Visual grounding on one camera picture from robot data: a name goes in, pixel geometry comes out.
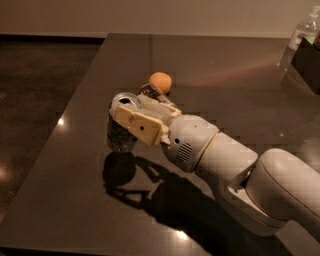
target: bottle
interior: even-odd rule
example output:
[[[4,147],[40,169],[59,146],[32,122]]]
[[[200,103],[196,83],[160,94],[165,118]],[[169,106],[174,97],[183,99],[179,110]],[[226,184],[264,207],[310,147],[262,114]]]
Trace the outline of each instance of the bottle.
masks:
[[[119,102],[133,105],[136,108],[141,108],[141,102],[136,95],[123,92],[114,96],[109,106],[107,144],[113,152],[128,153],[132,151],[137,138],[113,120],[116,111],[112,105],[117,106]]]
[[[173,102],[171,102],[162,91],[160,91],[157,87],[155,87],[153,84],[145,84],[142,86],[141,90],[139,91],[139,94],[143,94],[148,96],[151,99],[154,99],[158,102],[167,104],[171,107],[178,108],[177,105]]]
[[[303,37],[305,37],[311,44],[314,41],[315,36],[320,29],[320,24],[317,22],[320,12],[320,6],[314,6],[309,17],[300,21],[289,41],[288,47],[291,50],[296,51],[301,43]]]

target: plastic bottle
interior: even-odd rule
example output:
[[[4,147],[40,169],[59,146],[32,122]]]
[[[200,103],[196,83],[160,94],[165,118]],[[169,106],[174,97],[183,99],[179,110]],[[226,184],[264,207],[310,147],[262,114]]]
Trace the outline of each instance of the plastic bottle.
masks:
[[[319,12],[320,6],[314,6],[311,13],[309,13],[309,17],[297,24],[288,44],[288,47],[291,50],[296,51],[298,49],[303,37],[311,44],[313,43],[314,38],[320,29],[320,24],[317,21]]]
[[[142,86],[139,94],[143,94],[148,96],[151,99],[154,99],[158,102],[167,104],[171,107],[178,108],[177,105],[173,102],[171,102],[164,94],[162,91],[160,91],[157,87],[155,87],[152,84],[145,84]]]

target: ball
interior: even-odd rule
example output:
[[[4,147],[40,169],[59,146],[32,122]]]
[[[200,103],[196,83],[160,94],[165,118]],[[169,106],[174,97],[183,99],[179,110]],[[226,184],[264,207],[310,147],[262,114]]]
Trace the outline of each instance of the ball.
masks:
[[[154,85],[164,94],[168,94],[171,89],[172,79],[171,77],[163,72],[155,72],[149,78],[149,83]]]

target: dark floor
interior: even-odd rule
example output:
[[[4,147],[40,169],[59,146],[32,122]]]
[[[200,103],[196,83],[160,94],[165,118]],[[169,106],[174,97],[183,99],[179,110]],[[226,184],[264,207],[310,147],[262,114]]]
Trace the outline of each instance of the dark floor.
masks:
[[[0,36],[0,221],[102,41]]]

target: table surface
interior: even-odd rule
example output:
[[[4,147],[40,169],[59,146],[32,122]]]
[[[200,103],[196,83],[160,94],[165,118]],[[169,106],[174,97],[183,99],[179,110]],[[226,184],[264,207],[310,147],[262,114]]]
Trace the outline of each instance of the table surface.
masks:
[[[316,255],[289,222],[271,237],[244,230],[209,187],[161,147],[132,154],[106,144],[108,105],[150,74],[173,78],[170,97],[261,154],[305,161],[318,139],[320,99],[284,66],[287,40],[109,34],[0,225],[0,247],[101,255]]]

